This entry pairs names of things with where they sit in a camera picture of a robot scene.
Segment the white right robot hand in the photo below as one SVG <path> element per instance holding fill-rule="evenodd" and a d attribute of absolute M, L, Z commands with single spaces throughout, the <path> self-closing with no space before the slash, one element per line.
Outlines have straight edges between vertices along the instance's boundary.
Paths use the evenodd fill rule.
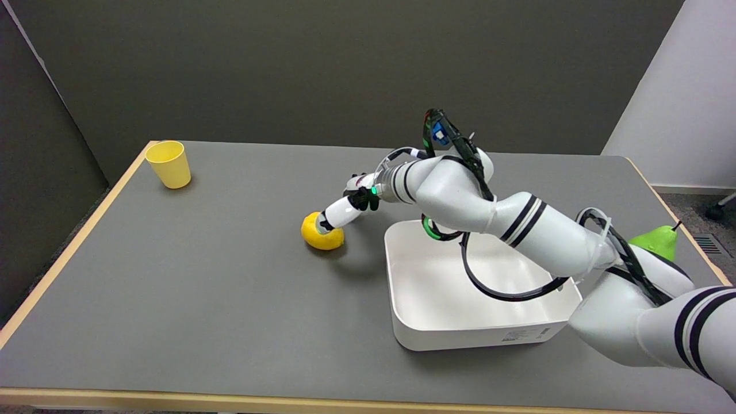
<path fill-rule="evenodd" d="M 375 190 L 376 173 L 353 175 L 347 181 L 343 196 L 318 214 L 315 228 L 328 234 L 342 228 L 368 210 L 378 210 L 380 198 Z"/>

